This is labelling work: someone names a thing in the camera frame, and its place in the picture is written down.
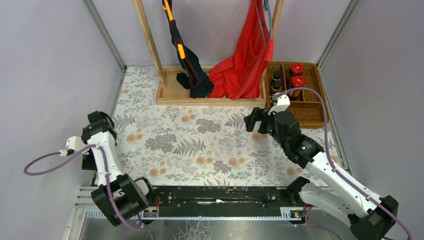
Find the small black cap spice bottle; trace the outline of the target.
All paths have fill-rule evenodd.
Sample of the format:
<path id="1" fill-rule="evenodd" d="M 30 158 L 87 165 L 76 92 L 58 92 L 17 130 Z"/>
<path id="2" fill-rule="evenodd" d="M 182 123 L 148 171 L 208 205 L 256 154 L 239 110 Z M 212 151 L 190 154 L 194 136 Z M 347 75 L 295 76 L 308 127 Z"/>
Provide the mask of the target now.
<path id="1" fill-rule="evenodd" d="M 272 82 L 281 82 L 282 72 L 279 70 L 276 70 L 273 72 L 272 75 Z"/>

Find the red lid sauce jar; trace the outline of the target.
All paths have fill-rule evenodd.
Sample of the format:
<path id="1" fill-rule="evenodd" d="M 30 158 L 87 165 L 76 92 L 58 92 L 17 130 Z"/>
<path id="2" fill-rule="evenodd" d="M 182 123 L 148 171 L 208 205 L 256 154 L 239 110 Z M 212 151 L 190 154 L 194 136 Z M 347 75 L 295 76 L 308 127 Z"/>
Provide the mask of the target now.
<path id="1" fill-rule="evenodd" d="M 290 65 L 289 74 L 291 77 L 301 76 L 304 73 L 304 66 L 299 62 L 294 62 Z"/>

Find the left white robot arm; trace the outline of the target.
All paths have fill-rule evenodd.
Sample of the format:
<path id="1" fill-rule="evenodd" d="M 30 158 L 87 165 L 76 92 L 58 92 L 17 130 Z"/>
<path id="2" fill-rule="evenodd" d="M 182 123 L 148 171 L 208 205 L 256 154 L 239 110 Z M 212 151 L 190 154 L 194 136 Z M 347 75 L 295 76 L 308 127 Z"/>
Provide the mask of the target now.
<path id="1" fill-rule="evenodd" d="M 88 114 L 89 124 L 81 139 L 89 147 L 97 171 L 98 187 L 91 198 L 109 222 L 117 227 L 150 207 L 156 193 L 148 179 L 133 180 L 119 160 L 117 133 L 111 118 L 102 111 Z"/>

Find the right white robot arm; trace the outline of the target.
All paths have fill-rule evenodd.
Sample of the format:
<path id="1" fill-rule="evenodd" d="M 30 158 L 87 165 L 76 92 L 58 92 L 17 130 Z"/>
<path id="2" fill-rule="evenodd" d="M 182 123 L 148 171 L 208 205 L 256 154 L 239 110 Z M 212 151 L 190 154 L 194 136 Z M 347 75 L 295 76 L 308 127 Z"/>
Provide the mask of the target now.
<path id="1" fill-rule="evenodd" d="M 297 177 L 287 187 L 293 197 L 339 219 L 358 240 L 382 240 L 395 225 L 399 203 L 390 195 L 381 197 L 332 162 L 319 143 L 302 133 L 290 111 L 255 107 L 243 120 L 247 132 L 260 122 L 258 133 L 270 135 L 291 162 L 332 190 L 327 192 L 305 177 Z"/>

